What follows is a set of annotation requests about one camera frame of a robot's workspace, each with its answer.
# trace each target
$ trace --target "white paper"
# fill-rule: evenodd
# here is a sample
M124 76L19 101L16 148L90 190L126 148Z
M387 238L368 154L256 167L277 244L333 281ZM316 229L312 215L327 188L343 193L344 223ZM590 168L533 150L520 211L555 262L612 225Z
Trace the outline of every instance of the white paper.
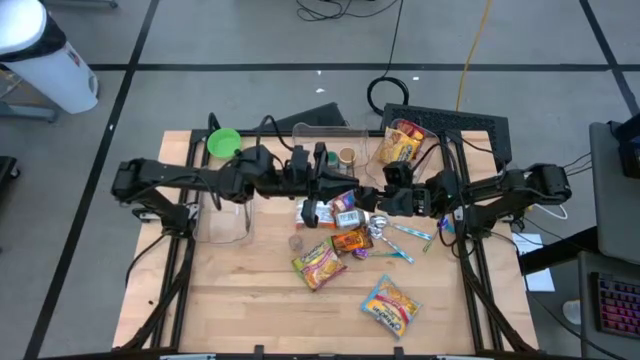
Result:
M513 241L516 243L518 247L518 254L524 255L528 252L540 249L542 245L535 245L522 237L527 238L529 241L534 243L542 244L542 239L539 234L512 234ZM549 269L544 269L533 274L527 275L527 283L529 284L530 291L538 291L538 292L555 292L556 288L553 286L553 279L551 278L551 271Z

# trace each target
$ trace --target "white cable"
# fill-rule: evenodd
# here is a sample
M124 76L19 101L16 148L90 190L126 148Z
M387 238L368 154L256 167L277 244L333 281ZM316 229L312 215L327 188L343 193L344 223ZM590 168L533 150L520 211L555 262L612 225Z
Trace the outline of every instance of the white cable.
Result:
M558 207L560 207L560 210L562 210L562 216L554 213L553 211L547 209L546 207L540 205L540 204L533 204L533 206L539 208L540 210L546 212L547 214L553 216L556 219L560 219L560 220L567 220L569 218L569 214L567 214L567 210L564 209L564 206L562 205L558 205Z

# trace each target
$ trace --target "green bowl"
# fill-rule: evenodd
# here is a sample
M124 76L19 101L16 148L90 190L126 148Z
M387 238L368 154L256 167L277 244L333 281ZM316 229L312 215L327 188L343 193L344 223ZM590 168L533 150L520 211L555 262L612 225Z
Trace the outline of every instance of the green bowl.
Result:
M218 129L209 136L207 140L207 150L211 155L228 159L233 156L234 152L242 147L242 139L235 129L222 128Z

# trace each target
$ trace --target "wooden tabletop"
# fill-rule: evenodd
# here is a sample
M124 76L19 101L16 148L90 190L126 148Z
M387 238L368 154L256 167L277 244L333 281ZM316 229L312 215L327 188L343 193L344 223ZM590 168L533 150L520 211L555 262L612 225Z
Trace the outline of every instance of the wooden tabletop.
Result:
M463 136L480 148L490 148L485 132L463 132ZM184 165L189 137L188 131L167 131L159 161ZM251 146L255 139L248 137L243 141L245 146ZM327 143L329 150L341 146L335 141L338 140ZM339 141L353 146L349 139ZM379 138L369 139L369 151L375 150L379 142ZM263 138L262 143L281 159L288 158L289 153L276 138ZM495 175L491 154L467 145L465 153L471 181ZM357 169L361 183L383 183L379 166ZM441 154L437 150L422 178L441 169ZM172 201L178 198L177 189L160 191ZM250 238L231 245L211 243L205 236L198 239L181 352L249 353L254 345L262 344L268 353L391 354L394 346L404 347L407 354L474 353L459 261L439 241L423 254L423 240L385 229L386 237L409 253L415 264L395 258L360 261L343 257L349 268L319 291L311 292L291 266L295 254L290 250L288 238L296 233L295 202L281 198L267 200L256 195L253 206L254 231ZM215 223L216 214L208 216ZM435 232L432 219L396 217L393 221L427 233ZM143 224L136 252L156 239L160 230L160 224ZM499 224L494 231L511 237L506 225ZM305 247L309 247L321 241L327 230L306 229L298 233ZM446 241L453 239L453 234L446 233ZM522 338L537 347L513 244L492 237L484 240L484 246L496 305ZM114 346L129 340L157 304L168 247L167 240L143 257L132 271ZM376 247L390 250L384 244ZM423 304L407 334L397 342L373 317L360 310L360 303L383 274ZM491 348L486 314L482 304L477 303L484 346ZM167 312L163 344L169 342L173 316L172 306Z

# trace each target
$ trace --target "rgb keyboard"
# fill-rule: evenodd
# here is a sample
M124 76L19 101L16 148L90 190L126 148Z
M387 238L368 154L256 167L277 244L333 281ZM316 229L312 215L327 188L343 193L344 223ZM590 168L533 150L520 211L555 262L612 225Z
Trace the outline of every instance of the rgb keyboard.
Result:
M599 331L640 338L640 285L591 273L596 327Z

